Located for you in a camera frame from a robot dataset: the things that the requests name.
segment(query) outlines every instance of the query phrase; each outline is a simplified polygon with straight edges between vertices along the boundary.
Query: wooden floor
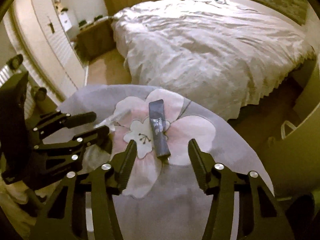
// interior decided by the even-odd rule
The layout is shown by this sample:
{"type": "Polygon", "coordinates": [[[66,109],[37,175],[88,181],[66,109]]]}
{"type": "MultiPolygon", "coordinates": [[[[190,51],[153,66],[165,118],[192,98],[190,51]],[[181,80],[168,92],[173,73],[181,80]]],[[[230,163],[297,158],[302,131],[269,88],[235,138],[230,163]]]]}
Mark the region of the wooden floor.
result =
{"type": "MultiPolygon", "coordinates": [[[[129,70],[123,67],[124,59],[115,49],[90,63],[88,84],[129,84],[129,70]]],[[[229,124],[259,153],[267,146],[268,138],[281,139],[281,125],[289,120],[299,125],[301,120],[293,111],[295,100],[302,88],[292,78],[284,81],[257,106],[249,105],[241,109],[239,118],[229,120],[229,124]]]]}

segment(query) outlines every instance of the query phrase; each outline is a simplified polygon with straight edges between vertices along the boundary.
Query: white cabinet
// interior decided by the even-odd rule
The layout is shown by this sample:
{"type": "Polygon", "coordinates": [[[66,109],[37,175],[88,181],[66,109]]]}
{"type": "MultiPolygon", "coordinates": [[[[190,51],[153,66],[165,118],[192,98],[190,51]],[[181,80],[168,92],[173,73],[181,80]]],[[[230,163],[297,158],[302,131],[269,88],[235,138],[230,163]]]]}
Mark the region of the white cabinet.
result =
{"type": "Polygon", "coordinates": [[[63,30],[65,32],[67,32],[68,30],[70,30],[72,28],[71,21],[70,21],[69,16],[66,12],[62,12],[61,14],[59,14],[59,19],[62,24],[63,30]]]}

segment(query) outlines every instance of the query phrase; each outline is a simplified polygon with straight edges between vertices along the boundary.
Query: bed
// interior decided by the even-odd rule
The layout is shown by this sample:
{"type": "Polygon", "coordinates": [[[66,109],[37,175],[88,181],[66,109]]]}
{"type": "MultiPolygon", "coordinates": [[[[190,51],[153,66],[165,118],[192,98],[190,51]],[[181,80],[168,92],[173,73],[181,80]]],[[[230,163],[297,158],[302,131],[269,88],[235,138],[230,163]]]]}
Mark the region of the bed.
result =
{"type": "Polygon", "coordinates": [[[105,0],[132,83],[174,91],[229,120],[315,58],[297,23],[236,1],[105,0]]]}

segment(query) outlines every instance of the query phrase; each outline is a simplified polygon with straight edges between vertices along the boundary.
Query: pink flower petal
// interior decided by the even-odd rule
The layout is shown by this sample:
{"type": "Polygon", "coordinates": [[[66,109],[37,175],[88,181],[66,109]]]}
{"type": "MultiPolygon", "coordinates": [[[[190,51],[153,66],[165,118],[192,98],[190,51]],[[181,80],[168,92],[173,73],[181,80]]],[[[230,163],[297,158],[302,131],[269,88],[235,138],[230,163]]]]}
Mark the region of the pink flower petal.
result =
{"type": "Polygon", "coordinates": [[[133,120],[139,120],[140,122],[143,122],[143,120],[149,116],[148,104],[144,100],[137,97],[127,97],[120,101],[116,105],[116,109],[113,114],[119,114],[125,109],[130,109],[131,113],[123,117],[119,121],[119,124],[127,128],[130,128],[133,120]]]}
{"type": "Polygon", "coordinates": [[[123,137],[128,132],[130,132],[130,129],[123,127],[123,126],[116,126],[116,131],[112,137],[111,158],[115,154],[125,151],[128,144],[123,140],[123,137]]]}
{"type": "Polygon", "coordinates": [[[148,95],[146,103],[149,104],[160,99],[164,101],[165,119],[169,122],[177,120],[183,107],[183,96],[165,89],[156,89],[148,95]]]}
{"type": "Polygon", "coordinates": [[[166,134],[171,152],[169,163],[189,165],[191,162],[188,155],[188,142],[194,138],[203,152],[209,152],[216,135],[216,129],[211,122],[203,117],[189,115],[173,122],[166,134]]]}
{"type": "Polygon", "coordinates": [[[127,188],[122,194],[143,198],[152,189],[161,173],[161,168],[162,162],[154,151],[143,159],[136,158],[127,188]]]}

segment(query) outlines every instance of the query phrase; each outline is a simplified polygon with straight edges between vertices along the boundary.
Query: white strap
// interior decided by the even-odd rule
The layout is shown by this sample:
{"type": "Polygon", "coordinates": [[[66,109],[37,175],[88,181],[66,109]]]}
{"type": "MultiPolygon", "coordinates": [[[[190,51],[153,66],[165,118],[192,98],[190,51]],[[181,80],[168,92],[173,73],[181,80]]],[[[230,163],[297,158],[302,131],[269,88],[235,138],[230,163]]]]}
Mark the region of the white strap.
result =
{"type": "Polygon", "coordinates": [[[297,127],[295,127],[291,122],[289,121],[284,121],[284,123],[281,126],[281,138],[285,139],[286,134],[285,134],[285,126],[289,126],[293,131],[296,130],[297,127]]]}

